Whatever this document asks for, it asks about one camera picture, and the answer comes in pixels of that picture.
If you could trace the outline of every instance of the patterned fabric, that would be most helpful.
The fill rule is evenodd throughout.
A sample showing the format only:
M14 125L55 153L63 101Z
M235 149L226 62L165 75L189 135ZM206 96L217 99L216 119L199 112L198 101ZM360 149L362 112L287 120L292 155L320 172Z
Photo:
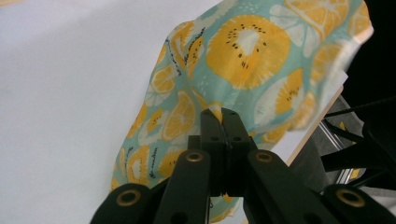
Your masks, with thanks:
M201 111L236 111L260 149L318 113L323 94L373 32L362 0L224 0L166 38L111 189L172 174ZM237 199L212 198L211 222Z

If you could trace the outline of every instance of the black mount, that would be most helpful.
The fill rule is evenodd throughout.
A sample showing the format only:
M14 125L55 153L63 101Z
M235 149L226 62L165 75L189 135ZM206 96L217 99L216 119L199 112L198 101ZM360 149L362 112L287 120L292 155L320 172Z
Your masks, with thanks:
M153 189L125 184L100 205L91 224L209 223L210 197L243 197L254 223L396 223L363 191L330 185L315 193L275 153L258 150L239 115L222 108L220 124L201 113L201 135L189 137L168 179Z

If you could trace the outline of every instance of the fabric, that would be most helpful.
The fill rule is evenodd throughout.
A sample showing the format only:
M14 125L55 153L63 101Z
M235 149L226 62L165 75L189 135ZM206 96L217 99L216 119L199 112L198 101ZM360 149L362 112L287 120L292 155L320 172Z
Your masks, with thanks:
M165 39L111 188L168 178L201 111L237 112L260 149L304 128L335 75L373 32L361 0L224 0ZM212 198L211 222L238 199Z

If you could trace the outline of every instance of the cloth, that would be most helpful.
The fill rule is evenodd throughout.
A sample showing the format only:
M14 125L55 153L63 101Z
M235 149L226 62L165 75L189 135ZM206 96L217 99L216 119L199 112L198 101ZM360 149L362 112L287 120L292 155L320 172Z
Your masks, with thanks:
M260 149L316 115L328 83L373 32L361 0L224 0L165 39L144 103L116 158L111 189L168 178L200 113L237 112ZM212 198L210 221L238 202Z

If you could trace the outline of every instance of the orange slice print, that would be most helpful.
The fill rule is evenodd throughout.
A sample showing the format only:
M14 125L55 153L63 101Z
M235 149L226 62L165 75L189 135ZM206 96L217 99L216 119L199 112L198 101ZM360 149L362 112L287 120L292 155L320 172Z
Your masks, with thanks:
M312 25L325 39L347 17L350 0L285 0L285 4Z
M173 50L173 54L177 64L184 70L185 62L184 62L184 48L187 45L188 37L191 34L191 30L193 28L193 21L186 21L181 23L175 30L175 34L173 35L170 46Z
M149 147L142 146L128 160L127 177L129 183L148 185L148 159Z
M328 74L338 56L341 46L328 44L322 46L315 55L311 71L311 86L316 87L318 83Z
M142 126L143 122L145 121L146 115L148 113L148 107L145 103L143 103L142 107L140 108L139 114L137 115L134 124L132 125L131 129L129 130L128 134L126 135L128 138L132 138L136 131Z
M185 91L179 91L177 106L172 110L163 127L163 140L171 141L186 133L195 122L195 105Z
M160 163L158 168L158 172L160 175L165 178L171 176L173 170L175 169L175 165L178 159L178 156L185 150L183 149L170 149L166 152L166 155L163 157L163 160Z
M372 33L373 27L369 18L369 11L364 1L354 12L349 22L348 33L358 43L363 43Z
M301 95L303 88L303 69L298 68L290 73L276 97L276 113L282 114L293 108L295 99Z
M154 73L151 80L152 89L158 93L167 93L175 87L175 74L172 66L168 65Z
M204 37L200 36L189 47L189 53L187 58L187 74L189 78L192 78L195 65L204 53Z

